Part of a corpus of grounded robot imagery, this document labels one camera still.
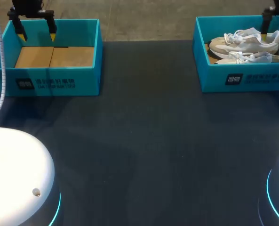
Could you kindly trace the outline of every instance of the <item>logo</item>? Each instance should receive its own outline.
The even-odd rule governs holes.
[[[241,83],[243,74],[229,74],[227,76],[225,85],[239,85]]]
[[[16,79],[19,89],[35,89],[31,79]]]

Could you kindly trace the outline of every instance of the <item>sneaker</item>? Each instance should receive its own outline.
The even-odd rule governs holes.
[[[215,64],[253,64],[253,63],[271,63],[273,62],[272,54],[268,52],[260,53],[242,53],[242,52],[229,52],[228,59],[217,61]]]
[[[268,33],[266,41],[262,41],[261,33],[255,28],[238,30],[234,34],[224,34],[224,37],[212,39],[208,47],[222,59],[228,59],[229,52],[275,54],[279,49],[279,31]]]

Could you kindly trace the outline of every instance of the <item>dark gray table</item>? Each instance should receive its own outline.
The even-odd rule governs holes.
[[[50,151],[65,226],[255,226],[279,92],[202,94],[191,41],[106,42],[98,97],[7,98]]]

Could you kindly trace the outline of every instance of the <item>gray floor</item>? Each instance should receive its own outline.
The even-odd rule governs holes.
[[[196,16],[257,15],[272,0],[44,0],[55,18],[99,18],[104,40],[192,39]],[[0,0],[4,29],[11,0]]]

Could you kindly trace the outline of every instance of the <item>open box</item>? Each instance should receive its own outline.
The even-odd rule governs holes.
[[[279,63],[215,65],[207,54],[206,43],[224,33],[235,33],[251,27],[261,29],[262,16],[207,16],[197,17],[193,53],[203,92],[243,92],[279,90]],[[274,16],[269,27],[279,30],[279,16]]]
[[[99,94],[103,43],[98,19],[55,20],[54,42],[46,20],[21,22],[27,42],[17,36],[11,21],[3,33],[6,96]]]

